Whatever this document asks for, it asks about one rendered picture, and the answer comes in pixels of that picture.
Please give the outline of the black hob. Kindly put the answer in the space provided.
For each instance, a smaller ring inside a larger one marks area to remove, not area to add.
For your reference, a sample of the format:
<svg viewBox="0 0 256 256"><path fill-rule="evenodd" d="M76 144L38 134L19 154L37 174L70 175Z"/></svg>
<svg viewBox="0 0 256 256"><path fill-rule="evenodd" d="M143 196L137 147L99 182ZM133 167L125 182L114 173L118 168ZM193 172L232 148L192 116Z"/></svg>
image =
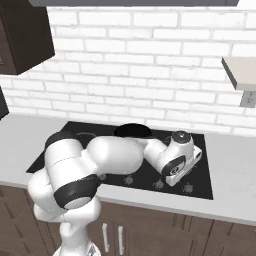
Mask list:
<svg viewBox="0 0 256 256"><path fill-rule="evenodd" d="M86 147L88 143L100 135L113 135L117 126L100 125L91 123L79 123L69 121L63 128L63 131L69 131L76 135L76 138L80 141L83 147ZM154 138L159 139L165 145L171 142L172 131L163 130L151 130ZM106 174L106 179L101 181L99 178L94 178L90 181L90 187L93 192L97 191L97 188L101 184L114 185L119 187L128 187L134 189L141 189L153 192L161 192L167 194L175 194L182 196L189 196L201 199L213 199L213 192L210 180L210 172L208 166L208 159L205 146L205 138L203 134L191 134L196 146L202 150L201 160L195 164L193 169L185 175L175 186L169 186L164 178L157 173L157 171L146 161L143 161L142 166L138 171L131 175L120 174ZM128 176L133 178L131 185L126 185L124 179ZM163 188L157 190L153 184L161 180L164 184ZM193 192L191 194L184 192L184 186L186 184L193 185Z"/></svg>

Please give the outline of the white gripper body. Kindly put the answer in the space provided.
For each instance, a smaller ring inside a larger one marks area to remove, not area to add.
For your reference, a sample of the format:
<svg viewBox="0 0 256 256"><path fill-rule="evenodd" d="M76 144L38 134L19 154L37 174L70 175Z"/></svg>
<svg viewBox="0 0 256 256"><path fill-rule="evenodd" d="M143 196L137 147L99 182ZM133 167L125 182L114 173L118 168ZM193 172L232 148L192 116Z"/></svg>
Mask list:
<svg viewBox="0 0 256 256"><path fill-rule="evenodd" d="M173 187L175 186L185 175L187 175L201 160L202 150L195 146L193 150L193 155L186 159L185 155L181 155L176 159L171 161L171 169L167 172L165 176L165 182Z"/></svg>

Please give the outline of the pale wall shelf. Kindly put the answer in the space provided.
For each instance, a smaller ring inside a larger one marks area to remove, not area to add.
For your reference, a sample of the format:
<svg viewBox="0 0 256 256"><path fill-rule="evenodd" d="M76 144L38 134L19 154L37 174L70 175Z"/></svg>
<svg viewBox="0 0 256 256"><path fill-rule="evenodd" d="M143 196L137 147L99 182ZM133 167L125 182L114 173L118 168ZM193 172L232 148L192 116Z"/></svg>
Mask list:
<svg viewBox="0 0 256 256"><path fill-rule="evenodd" d="M223 57L221 63L235 90L256 92L256 57Z"/></svg>

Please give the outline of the dark brown cupboard door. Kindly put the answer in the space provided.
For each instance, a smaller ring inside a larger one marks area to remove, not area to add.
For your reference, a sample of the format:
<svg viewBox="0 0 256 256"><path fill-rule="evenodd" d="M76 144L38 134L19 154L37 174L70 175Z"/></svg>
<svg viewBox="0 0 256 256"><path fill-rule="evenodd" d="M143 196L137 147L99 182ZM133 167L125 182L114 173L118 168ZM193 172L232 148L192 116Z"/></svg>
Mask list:
<svg viewBox="0 0 256 256"><path fill-rule="evenodd" d="M106 253L104 250L102 224L107 223L108 228L108 243L109 252ZM108 206L106 203L101 203L101 213L99 218L88 226L88 232L92 242L98 247L102 256L115 256L115 245L113 236L113 223L110 215L108 214Z"/></svg>
<svg viewBox="0 0 256 256"><path fill-rule="evenodd" d="M114 205L123 228L125 256L203 256L212 221L206 218Z"/></svg>
<svg viewBox="0 0 256 256"><path fill-rule="evenodd" d="M52 256L61 245L59 225L36 219L26 189L0 185L0 250Z"/></svg>
<svg viewBox="0 0 256 256"><path fill-rule="evenodd" d="M256 226L214 220L203 256L256 256Z"/></svg>

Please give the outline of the dark brown wall cupboard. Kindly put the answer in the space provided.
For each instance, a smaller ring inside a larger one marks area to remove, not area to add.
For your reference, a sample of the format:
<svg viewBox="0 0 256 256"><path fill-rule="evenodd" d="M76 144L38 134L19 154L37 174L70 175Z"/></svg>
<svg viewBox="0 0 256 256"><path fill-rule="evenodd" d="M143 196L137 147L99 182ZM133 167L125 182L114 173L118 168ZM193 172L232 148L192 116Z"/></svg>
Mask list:
<svg viewBox="0 0 256 256"><path fill-rule="evenodd" d="M0 0L0 74L19 75L54 55L47 9Z"/></svg>

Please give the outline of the grey wall socket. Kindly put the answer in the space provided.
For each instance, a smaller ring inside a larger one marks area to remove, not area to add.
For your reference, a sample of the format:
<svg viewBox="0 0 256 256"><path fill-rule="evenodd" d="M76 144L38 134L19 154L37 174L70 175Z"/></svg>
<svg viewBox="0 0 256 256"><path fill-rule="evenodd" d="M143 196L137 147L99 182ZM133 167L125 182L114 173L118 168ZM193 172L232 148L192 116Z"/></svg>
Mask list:
<svg viewBox="0 0 256 256"><path fill-rule="evenodd" d="M256 107L256 92L244 91L240 103L241 107L255 108Z"/></svg>

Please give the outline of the black microwave oven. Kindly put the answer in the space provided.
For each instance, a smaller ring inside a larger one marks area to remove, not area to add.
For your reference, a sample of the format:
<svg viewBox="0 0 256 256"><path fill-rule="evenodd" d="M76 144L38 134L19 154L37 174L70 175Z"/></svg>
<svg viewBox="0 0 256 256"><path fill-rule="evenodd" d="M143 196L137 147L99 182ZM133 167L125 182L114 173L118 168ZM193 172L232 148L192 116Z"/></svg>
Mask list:
<svg viewBox="0 0 256 256"><path fill-rule="evenodd" d="M0 87L0 120L8 114L9 114L9 109L8 109L2 88Z"/></svg>

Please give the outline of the black pan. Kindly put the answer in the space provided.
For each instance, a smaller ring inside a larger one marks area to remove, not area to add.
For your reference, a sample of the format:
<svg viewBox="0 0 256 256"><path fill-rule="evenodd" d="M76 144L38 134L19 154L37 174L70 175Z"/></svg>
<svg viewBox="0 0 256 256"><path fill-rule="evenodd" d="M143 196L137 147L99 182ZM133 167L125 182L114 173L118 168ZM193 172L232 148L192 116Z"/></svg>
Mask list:
<svg viewBox="0 0 256 256"><path fill-rule="evenodd" d="M127 123L118 126L114 132L117 137L130 137L130 138L152 138L152 131L149 127L138 123Z"/></svg>

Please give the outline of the grey extractor hood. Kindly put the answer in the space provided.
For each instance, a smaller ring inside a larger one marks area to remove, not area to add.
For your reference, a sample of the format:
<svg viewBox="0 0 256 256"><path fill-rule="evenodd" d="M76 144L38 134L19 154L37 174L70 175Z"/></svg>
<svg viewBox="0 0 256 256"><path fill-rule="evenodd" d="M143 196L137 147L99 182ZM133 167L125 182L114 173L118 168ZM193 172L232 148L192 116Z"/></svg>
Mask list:
<svg viewBox="0 0 256 256"><path fill-rule="evenodd" d="M28 0L34 7L237 7L240 0Z"/></svg>

